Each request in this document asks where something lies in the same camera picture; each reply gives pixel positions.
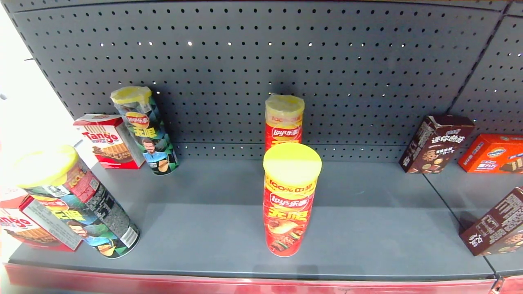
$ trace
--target store shelf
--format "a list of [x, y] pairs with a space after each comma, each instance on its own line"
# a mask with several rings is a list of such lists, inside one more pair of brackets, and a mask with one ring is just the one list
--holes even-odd
[[93, 171], [142, 228], [129, 255], [109, 260], [21, 246], [10, 263], [122, 274], [206, 277], [449, 280], [489, 278], [482, 257], [423, 175], [394, 163], [325, 162], [300, 251], [266, 248], [261, 161], [186, 159], [168, 176]]
[[[520, 174], [468, 174], [459, 165], [450, 164], [438, 175], [427, 179], [468, 228], [493, 208], [514, 187], [523, 186]], [[523, 274], [523, 251], [487, 256], [495, 271], [502, 276]]]

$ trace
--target white wall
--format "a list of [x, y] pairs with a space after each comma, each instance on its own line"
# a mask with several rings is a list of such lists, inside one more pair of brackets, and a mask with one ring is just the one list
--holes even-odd
[[44, 144], [74, 144], [81, 136], [7, 13], [0, 9], [0, 165]]

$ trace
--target chocolate biscuit box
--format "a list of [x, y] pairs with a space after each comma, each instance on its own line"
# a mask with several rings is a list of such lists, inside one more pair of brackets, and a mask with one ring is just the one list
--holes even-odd
[[467, 173], [523, 173], [523, 135], [481, 134], [458, 164]]
[[410, 174], [440, 173], [472, 130], [466, 117], [426, 116], [400, 158], [401, 167]]
[[460, 236], [474, 256], [518, 250], [523, 245], [523, 187], [514, 188]]

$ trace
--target red and white box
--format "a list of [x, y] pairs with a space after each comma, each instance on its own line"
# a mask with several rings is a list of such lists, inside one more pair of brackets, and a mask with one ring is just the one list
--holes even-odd
[[19, 188], [0, 187], [0, 228], [32, 247], [73, 252], [82, 238]]
[[120, 115], [87, 114], [73, 125], [93, 144], [93, 153], [104, 168], [138, 169], [145, 161]]

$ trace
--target pegboard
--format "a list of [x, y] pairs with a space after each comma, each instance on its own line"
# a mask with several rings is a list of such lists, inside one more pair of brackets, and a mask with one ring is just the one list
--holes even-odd
[[126, 2], [12, 13], [74, 118], [114, 113], [111, 91], [146, 85], [175, 142], [262, 143], [264, 101], [285, 93], [305, 99], [305, 143], [363, 146], [407, 145], [424, 115], [445, 112], [499, 15], [385, 2]]
[[[111, 0], [107, 3], [121, 3], [121, 2], [149, 2], [154, 0]], [[4, 7], [11, 13], [29, 11], [29, 10], [39, 10], [39, 9], [50, 9], [66, 6], [80, 6], [80, 5], [93, 5], [99, 4], [98, 0], [3, 0]], [[423, 4], [432, 4], [432, 5], [450, 5], [450, 6], [460, 6], [460, 7], [471, 7], [479, 9], [491, 9], [501, 11], [505, 8], [507, 1], [483, 1], [483, 0], [421, 0], [417, 1], [418, 3]]]
[[523, 16], [523, 1], [514, 1], [511, 4], [510, 9], [508, 10], [507, 14]]
[[[403, 146], [388, 145], [336, 145], [308, 144], [316, 150], [323, 161], [397, 162], [403, 154]], [[261, 160], [265, 154], [263, 144], [229, 143], [178, 143], [176, 154], [182, 158]]]
[[505, 17], [452, 114], [468, 116], [480, 133], [522, 133], [523, 19]]

